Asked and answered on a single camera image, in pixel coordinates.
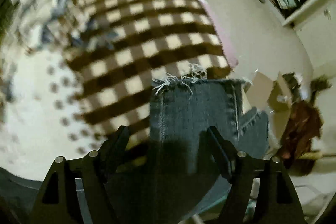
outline cardboard piece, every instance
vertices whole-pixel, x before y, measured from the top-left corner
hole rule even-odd
[[[278,78],[272,81],[266,75],[257,72],[253,85],[246,92],[251,106],[264,110],[268,105],[273,110],[270,117],[273,135],[280,142],[286,129],[292,108],[292,93],[279,72]]]

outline denim scrap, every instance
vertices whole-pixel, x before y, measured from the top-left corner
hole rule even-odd
[[[178,223],[228,194],[231,185],[220,176],[204,139],[209,126],[252,157],[266,153],[268,116],[256,108],[243,114],[242,84],[184,80],[152,97],[143,223]]]

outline patterned fabric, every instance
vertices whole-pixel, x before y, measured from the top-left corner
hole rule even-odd
[[[129,148],[148,138],[152,79],[166,73],[183,76],[190,64],[224,78],[230,67],[221,41],[198,0],[76,0],[83,19],[71,37],[86,51],[69,49],[64,56],[83,84],[78,96],[85,121],[100,134],[123,124],[132,137]],[[95,45],[115,33],[112,49]]]

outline plaid cloth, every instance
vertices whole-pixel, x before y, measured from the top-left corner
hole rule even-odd
[[[64,54],[83,84],[78,96],[83,117],[102,135],[113,134],[120,125],[129,126],[133,135],[128,148],[149,136],[153,78],[162,79],[165,73],[187,75],[190,63],[205,68],[208,78],[224,78],[231,70],[198,0],[71,3],[84,15],[73,24],[71,36],[88,45],[87,51],[71,48]],[[117,34],[113,49],[92,46],[112,31]]]

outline metal screw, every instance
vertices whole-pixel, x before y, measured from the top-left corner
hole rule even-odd
[[[91,158],[97,157],[97,155],[98,155],[98,151],[96,151],[96,150],[93,150],[93,151],[91,151],[91,152],[89,153],[89,156],[90,156]]]
[[[280,162],[280,159],[278,157],[272,157],[273,162],[278,164]]]
[[[63,161],[63,157],[62,156],[59,156],[55,159],[55,161],[60,164],[62,161]]]
[[[238,157],[240,157],[240,158],[245,158],[246,157],[246,152],[244,152],[244,151],[238,151],[237,152],[237,155],[238,155]]]

